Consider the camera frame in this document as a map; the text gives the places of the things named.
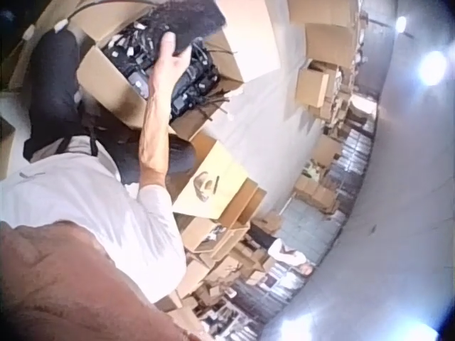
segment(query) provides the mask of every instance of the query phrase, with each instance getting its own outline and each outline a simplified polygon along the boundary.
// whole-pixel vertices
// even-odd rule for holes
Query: person in white
[[[66,36],[71,40],[69,48],[74,49],[69,31],[49,34],[50,39]],[[94,141],[77,132],[72,132],[66,144],[65,139],[57,139],[44,146],[34,153],[31,165],[0,183],[1,221],[12,229],[51,226],[79,239],[92,239],[90,243],[105,252],[150,303],[172,292],[186,272],[183,242],[165,186],[171,95],[191,58],[191,48],[174,56],[175,47],[175,35],[167,33],[149,81],[153,95],[147,102],[139,141],[136,198],[120,183],[116,164],[104,146],[96,142],[98,152],[93,153]],[[68,48],[55,55],[65,53]],[[53,117],[45,119],[43,124],[50,131]]]
[[[277,261],[298,268],[304,276],[309,276],[313,273],[314,268],[305,255],[288,247],[280,238],[271,236],[253,224],[247,234],[255,243],[266,249],[269,256]]]

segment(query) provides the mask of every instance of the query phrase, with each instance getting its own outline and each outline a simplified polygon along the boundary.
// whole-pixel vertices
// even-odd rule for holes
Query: brown object
[[[178,229],[181,231],[184,247],[193,252],[210,252],[216,241],[204,242],[204,239],[217,227],[217,223],[207,218],[178,215],[176,217]]]
[[[302,69],[297,80],[296,101],[302,105],[320,108],[324,103],[328,75],[323,72]]]
[[[245,279],[245,283],[250,286],[258,284],[267,274],[256,269],[241,268],[241,277]]]
[[[350,67],[357,50],[358,28],[309,23],[305,25],[306,57]]]
[[[320,62],[319,60],[314,60],[310,64],[312,70],[318,70],[324,72],[328,75],[328,84],[326,90],[326,101],[332,103],[333,98],[335,97],[335,84],[336,76],[340,68],[335,64]]]
[[[277,261],[274,258],[268,256],[266,260],[262,262],[261,266],[264,269],[264,272],[268,273],[276,263]]]
[[[258,184],[248,178],[237,194],[235,194],[229,205],[225,208],[218,219],[218,222],[224,227],[231,228],[242,215],[258,190]]]
[[[205,264],[196,259],[191,259],[186,268],[185,276],[177,286],[177,294],[180,297],[185,298],[187,295],[194,292],[209,272],[210,268]]]
[[[176,291],[173,291],[166,297],[163,297],[161,300],[155,303],[155,306],[164,313],[167,313],[172,310],[180,309],[183,307],[182,300],[178,297]]]
[[[173,178],[169,188],[173,198],[173,211],[184,215],[218,219],[247,179],[246,170],[236,163],[226,148],[215,139],[197,134],[192,140],[196,150],[193,172]],[[199,200],[193,181],[207,172],[211,178],[220,177],[216,193],[203,202]]]
[[[229,255],[242,264],[242,269],[253,269],[256,265],[256,261],[253,260],[251,256],[243,254],[238,249],[231,250]]]
[[[343,145],[327,135],[321,135],[311,158],[321,167],[329,167],[336,157],[341,156]]]
[[[251,223],[274,235],[282,227],[282,218],[276,212],[270,211],[263,218],[254,218]]]
[[[267,192],[261,188],[258,188],[251,200],[248,202],[245,209],[242,211],[242,214],[238,218],[240,224],[247,224],[251,218],[256,214],[259,209],[262,201],[265,198]]]
[[[311,105],[308,106],[308,111],[316,118],[322,119],[325,122],[331,122],[333,119],[332,104],[327,101],[324,101],[320,108],[312,107]]]
[[[239,223],[235,223],[235,225],[223,235],[223,239],[213,250],[210,255],[212,259],[216,261],[223,259],[223,257],[229,254],[230,250],[232,250],[234,246],[243,239],[249,229],[249,224],[241,225]]]
[[[220,278],[228,277],[232,272],[236,271],[239,267],[238,260],[232,258],[231,256],[226,256],[222,261],[220,261],[212,271],[205,278],[206,281],[216,282]]]
[[[183,307],[191,308],[192,310],[198,307],[198,301],[193,297],[189,296],[182,300]]]
[[[1,308],[19,340],[184,340],[86,229],[0,224]]]
[[[220,73],[233,80],[249,82],[281,67],[272,22],[265,0],[217,0],[227,25],[207,44]]]
[[[303,200],[309,200],[319,187],[319,183],[305,175],[300,175],[296,184],[294,185],[294,191],[296,196]]]
[[[195,291],[194,296],[202,302],[203,305],[211,307],[220,301],[223,294],[224,293],[221,292],[219,286],[211,288],[210,286],[202,285]]]
[[[323,186],[319,186],[311,198],[311,202],[320,210],[329,210],[335,205],[336,192]]]
[[[352,27],[358,16],[358,0],[288,0],[289,16],[296,25],[323,23]]]
[[[0,117],[0,180],[6,178],[15,129]]]
[[[171,311],[168,315],[172,317],[177,326],[199,337],[201,341],[214,341],[214,339],[204,330],[202,323],[200,323],[190,307],[183,307],[182,309]]]

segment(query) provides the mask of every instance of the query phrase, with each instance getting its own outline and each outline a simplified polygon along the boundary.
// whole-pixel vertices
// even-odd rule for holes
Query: ceiling light
[[[420,64],[420,78],[428,86],[442,81],[447,69],[447,59],[439,51],[433,51],[425,56]]]
[[[405,32],[406,29],[406,18],[404,16],[401,16],[397,19],[397,23],[395,25],[395,29],[397,30],[398,33],[403,33]]]

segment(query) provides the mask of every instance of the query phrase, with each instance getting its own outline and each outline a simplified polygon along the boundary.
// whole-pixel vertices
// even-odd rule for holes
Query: dark pants
[[[87,124],[82,122],[83,108],[78,107],[74,95],[78,90],[76,70],[80,50],[74,35],[67,30],[47,32],[31,56],[31,104],[29,109],[31,137],[25,142],[23,156],[31,160],[41,148],[77,135],[88,135]],[[114,115],[109,115],[116,125],[123,125]],[[95,137],[106,148],[119,169],[122,183],[139,182],[139,139],[120,142],[113,131],[95,129]],[[192,169],[195,151],[192,145],[169,135],[168,174],[183,173]]]
[[[251,224],[247,234],[258,243],[263,249],[270,249],[271,245],[277,240],[276,237],[266,233],[263,229]]]

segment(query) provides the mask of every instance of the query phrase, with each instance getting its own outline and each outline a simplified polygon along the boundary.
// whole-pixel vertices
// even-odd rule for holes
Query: gray floor
[[[283,208],[321,134],[321,122],[294,104],[297,74],[306,62],[304,32],[290,25],[287,1],[267,5],[281,69],[245,85],[228,106],[232,120],[218,112],[205,128],[267,191],[259,213]]]

